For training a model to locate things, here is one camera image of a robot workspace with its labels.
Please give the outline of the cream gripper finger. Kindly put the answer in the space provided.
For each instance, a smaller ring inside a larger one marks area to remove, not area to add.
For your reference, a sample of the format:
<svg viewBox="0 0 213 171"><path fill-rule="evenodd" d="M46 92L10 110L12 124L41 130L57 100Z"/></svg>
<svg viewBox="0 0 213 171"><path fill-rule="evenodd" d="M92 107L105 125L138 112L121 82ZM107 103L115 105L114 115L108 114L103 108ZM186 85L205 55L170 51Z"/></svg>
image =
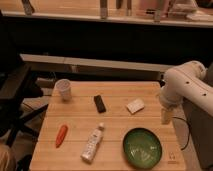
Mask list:
<svg viewBox="0 0 213 171"><path fill-rule="evenodd" d="M161 123L162 124L169 124L172 119L172 110L163 108L161 110Z"/></svg>

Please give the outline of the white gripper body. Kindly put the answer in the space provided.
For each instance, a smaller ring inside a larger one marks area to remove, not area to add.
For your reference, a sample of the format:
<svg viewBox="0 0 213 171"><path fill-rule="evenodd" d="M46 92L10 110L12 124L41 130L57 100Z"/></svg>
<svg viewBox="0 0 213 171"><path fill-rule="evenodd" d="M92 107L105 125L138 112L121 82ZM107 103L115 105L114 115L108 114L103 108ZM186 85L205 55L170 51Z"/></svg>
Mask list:
<svg viewBox="0 0 213 171"><path fill-rule="evenodd" d="M183 97L174 89L162 87L159 93L159 102L164 108L179 106L183 101Z"/></svg>

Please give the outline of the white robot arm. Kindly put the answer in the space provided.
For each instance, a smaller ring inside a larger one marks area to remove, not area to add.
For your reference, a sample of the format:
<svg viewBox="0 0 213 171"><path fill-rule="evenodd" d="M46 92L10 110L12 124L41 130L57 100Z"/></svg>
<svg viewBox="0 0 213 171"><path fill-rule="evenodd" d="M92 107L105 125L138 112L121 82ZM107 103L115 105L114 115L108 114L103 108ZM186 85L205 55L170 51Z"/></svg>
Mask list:
<svg viewBox="0 0 213 171"><path fill-rule="evenodd" d="M164 73L165 85L159 92L161 123L169 124L173 110L186 98L213 116L213 87L203 81L207 69L199 61L189 61Z"/></svg>

